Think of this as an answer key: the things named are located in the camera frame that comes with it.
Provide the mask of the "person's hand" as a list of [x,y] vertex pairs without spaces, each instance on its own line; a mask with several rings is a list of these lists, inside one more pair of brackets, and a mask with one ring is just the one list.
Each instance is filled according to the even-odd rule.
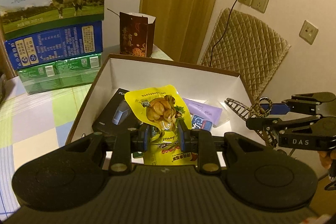
[[333,163],[334,160],[336,160],[336,150],[326,152],[326,151],[318,151],[319,154],[319,160],[321,162],[321,165],[325,169],[329,169]]

